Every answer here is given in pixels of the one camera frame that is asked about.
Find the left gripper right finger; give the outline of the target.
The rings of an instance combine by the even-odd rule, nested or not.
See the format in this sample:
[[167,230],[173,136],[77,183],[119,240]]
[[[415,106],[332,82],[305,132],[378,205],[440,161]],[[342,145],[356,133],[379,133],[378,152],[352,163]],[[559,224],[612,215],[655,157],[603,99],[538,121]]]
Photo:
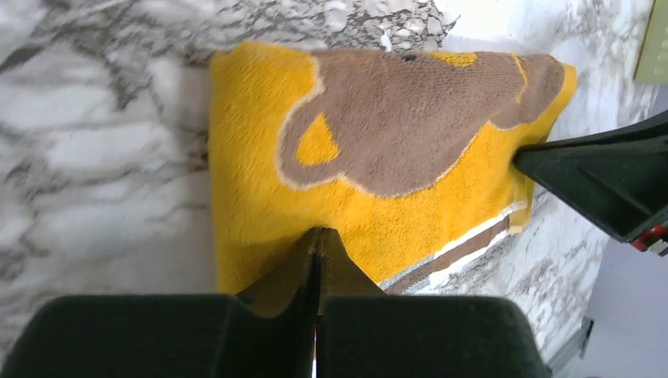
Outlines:
[[511,300],[389,295],[331,228],[319,231],[317,252],[317,376],[550,376],[526,316]]

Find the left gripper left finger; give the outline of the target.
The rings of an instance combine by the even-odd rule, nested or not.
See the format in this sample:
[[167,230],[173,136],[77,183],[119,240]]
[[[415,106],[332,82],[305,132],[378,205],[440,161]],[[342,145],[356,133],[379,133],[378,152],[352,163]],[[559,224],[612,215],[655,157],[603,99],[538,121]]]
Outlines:
[[237,295],[68,295],[9,352],[4,377],[309,377],[317,229]]

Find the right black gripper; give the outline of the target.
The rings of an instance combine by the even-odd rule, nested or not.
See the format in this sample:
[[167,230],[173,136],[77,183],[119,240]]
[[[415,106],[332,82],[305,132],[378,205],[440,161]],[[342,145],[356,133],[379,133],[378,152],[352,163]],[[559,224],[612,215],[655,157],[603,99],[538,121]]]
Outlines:
[[667,113],[518,149],[514,167],[611,238],[667,255]]

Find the yellow towel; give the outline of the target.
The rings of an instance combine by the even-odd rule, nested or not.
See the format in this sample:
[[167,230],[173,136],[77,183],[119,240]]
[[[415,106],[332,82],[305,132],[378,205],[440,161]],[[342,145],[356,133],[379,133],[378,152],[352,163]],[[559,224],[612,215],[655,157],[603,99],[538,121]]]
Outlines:
[[399,294],[529,222],[512,165],[577,89],[549,54],[293,50],[210,61],[209,163],[219,288],[236,293],[334,228]]

